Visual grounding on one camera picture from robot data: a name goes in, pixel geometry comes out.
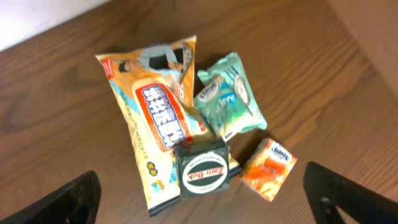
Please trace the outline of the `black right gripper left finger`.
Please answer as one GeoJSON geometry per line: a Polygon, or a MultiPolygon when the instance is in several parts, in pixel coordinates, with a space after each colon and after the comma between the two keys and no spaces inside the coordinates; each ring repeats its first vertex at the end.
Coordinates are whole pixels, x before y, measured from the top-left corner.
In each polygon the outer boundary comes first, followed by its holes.
{"type": "Polygon", "coordinates": [[[44,198],[1,220],[1,224],[94,224],[101,200],[100,180],[89,170],[44,198]]]}

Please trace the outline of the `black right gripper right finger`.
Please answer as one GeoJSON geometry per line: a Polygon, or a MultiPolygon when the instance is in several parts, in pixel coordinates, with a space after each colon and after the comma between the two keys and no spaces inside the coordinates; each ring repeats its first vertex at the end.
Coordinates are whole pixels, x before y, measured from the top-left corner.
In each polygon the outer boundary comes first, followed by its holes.
{"type": "Polygon", "coordinates": [[[397,203],[316,162],[308,162],[303,187],[317,223],[344,223],[338,209],[358,223],[397,223],[397,203]]]}

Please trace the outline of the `orange snack packet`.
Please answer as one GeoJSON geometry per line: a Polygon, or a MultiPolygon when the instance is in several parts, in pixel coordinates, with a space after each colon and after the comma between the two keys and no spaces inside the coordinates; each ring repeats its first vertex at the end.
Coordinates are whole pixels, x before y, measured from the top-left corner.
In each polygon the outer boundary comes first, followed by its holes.
{"type": "Polygon", "coordinates": [[[271,202],[293,169],[297,158],[286,148],[265,138],[245,163],[240,179],[263,199],[271,202]]]}

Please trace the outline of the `green Zam-Buk ointment box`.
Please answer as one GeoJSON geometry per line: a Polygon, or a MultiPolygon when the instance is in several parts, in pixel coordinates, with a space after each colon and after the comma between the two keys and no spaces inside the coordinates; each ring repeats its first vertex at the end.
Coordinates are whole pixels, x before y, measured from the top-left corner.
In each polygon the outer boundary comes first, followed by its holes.
{"type": "Polygon", "coordinates": [[[177,148],[181,196],[198,197],[229,188],[229,147],[222,140],[177,148]]]}

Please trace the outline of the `teal white tissue packet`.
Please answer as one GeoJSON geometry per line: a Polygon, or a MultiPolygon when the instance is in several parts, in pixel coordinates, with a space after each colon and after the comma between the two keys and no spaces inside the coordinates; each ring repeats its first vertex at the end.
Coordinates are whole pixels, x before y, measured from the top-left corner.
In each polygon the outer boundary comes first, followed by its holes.
{"type": "Polygon", "coordinates": [[[237,52],[229,53],[206,70],[197,71],[197,76],[204,85],[208,85],[217,76],[223,77],[229,87],[236,92],[239,99],[246,105],[251,114],[251,120],[247,122],[248,125],[240,133],[246,133],[255,128],[266,130],[267,121],[256,102],[243,63],[237,52]]]}

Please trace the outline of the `cream snack bag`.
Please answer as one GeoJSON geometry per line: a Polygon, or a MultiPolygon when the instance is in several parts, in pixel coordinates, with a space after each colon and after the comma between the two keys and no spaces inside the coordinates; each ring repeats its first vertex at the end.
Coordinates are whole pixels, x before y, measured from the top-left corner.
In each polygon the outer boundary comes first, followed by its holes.
{"type": "Polygon", "coordinates": [[[193,105],[196,41],[95,56],[127,122],[151,217],[182,198],[175,148],[215,138],[193,105]]]}

